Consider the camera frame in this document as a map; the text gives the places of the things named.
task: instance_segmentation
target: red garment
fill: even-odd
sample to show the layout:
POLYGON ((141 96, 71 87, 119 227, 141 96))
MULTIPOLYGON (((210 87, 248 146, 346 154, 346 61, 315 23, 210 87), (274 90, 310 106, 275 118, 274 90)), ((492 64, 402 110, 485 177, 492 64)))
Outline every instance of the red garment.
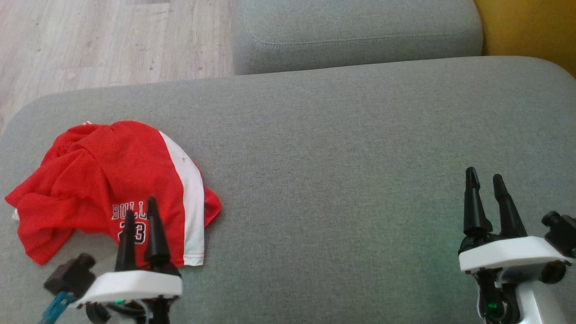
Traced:
POLYGON ((148 125, 121 121, 69 129, 5 199, 17 209, 26 254, 40 265, 75 229, 107 233, 118 243, 132 209, 137 265, 144 266, 149 196, 157 199, 172 262, 201 265, 204 226, 218 215, 220 201, 182 148, 148 125))

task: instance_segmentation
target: white stripe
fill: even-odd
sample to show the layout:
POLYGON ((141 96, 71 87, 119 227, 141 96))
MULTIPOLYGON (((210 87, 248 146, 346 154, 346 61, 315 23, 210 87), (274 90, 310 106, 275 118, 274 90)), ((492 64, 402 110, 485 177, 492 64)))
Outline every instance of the white stripe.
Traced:
POLYGON ((204 263, 204 185, 192 159, 171 138, 162 133, 172 163, 184 187, 184 265, 204 263))

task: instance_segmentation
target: gray ottoman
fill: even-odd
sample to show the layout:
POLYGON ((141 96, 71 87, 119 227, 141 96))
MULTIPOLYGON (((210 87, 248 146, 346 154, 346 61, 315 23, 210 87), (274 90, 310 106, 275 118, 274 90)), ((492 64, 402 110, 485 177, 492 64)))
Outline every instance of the gray ottoman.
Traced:
POLYGON ((237 0, 236 74, 480 55, 473 0, 237 0))
MULTIPOLYGON (((222 201, 206 262, 181 270, 172 323, 479 323, 460 273, 464 170, 487 215, 501 173, 526 230, 576 214, 576 81, 549 62, 454 58, 92 89, 24 107, 0 140, 0 194, 54 138, 90 120, 135 119, 195 160, 222 201)), ((42 283, 80 252, 113 268, 116 247, 78 233, 41 268, 0 204, 0 323, 35 323, 42 283)), ((576 269, 554 286, 576 322, 576 269)), ((61 324, 88 323, 69 310, 61 324)))

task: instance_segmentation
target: blue cable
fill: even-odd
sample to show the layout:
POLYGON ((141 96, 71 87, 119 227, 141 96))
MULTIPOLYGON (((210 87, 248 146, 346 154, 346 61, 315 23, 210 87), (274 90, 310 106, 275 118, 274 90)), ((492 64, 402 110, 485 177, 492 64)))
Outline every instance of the blue cable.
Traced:
POLYGON ((42 319, 38 324, 54 324, 56 320, 62 315, 69 304, 74 301, 74 294, 71 292, 59 292, 48 308, 42 314, 42 319))

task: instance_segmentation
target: yellow cushion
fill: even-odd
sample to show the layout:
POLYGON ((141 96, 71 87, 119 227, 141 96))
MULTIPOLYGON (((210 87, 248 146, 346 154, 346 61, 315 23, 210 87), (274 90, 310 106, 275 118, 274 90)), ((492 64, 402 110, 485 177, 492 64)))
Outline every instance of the yellow cushion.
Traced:
POLYGON ((475 0, 484 55, 533 56, 576 77, 575 0, 475 0))

